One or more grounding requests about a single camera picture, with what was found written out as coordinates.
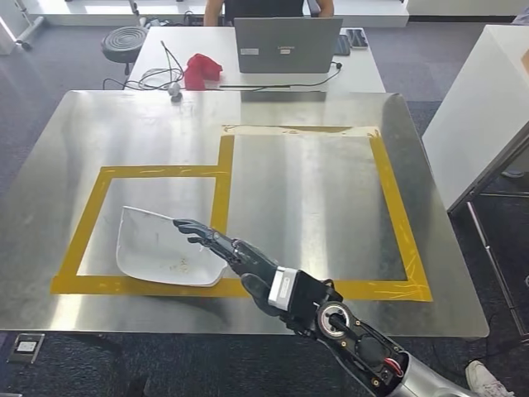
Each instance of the gray laptop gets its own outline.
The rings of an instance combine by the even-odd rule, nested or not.
[[[235,18],[241,73],[327,73],[339,18]]]

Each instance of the prosthetic arm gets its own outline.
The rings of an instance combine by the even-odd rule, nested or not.
[[[377,397],[477,397],[425,366],[398,344],[356,318],[332,280],[276,265],[248,242],[231,239],[190,219],[175,219],[191,243],[226,261],[260,310],[297,335],[321,342],[349,375]]]

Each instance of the black stool seat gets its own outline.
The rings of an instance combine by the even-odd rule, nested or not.
[[[140,26],[120,27],[106,35],[101,47],[108,60],[118,64],[134,64],[147,37],[148,30]]]

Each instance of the red cloth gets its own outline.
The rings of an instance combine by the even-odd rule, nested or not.
[[[204,91],[205,80],[220,80],[222,66],[211,58],[202,54],[195,54],[187,61],[187,69],[183,74],[186,89],[190,91]]]

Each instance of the robotic thumb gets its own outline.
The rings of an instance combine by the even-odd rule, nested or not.
[[[281,310],[268,304],[268,296],[270,294],[270,287],[265,283],[261,277],[245,273],[241,276],[243,287],[251,295],[255,304],[269,316],[278,317],[282,313]]]

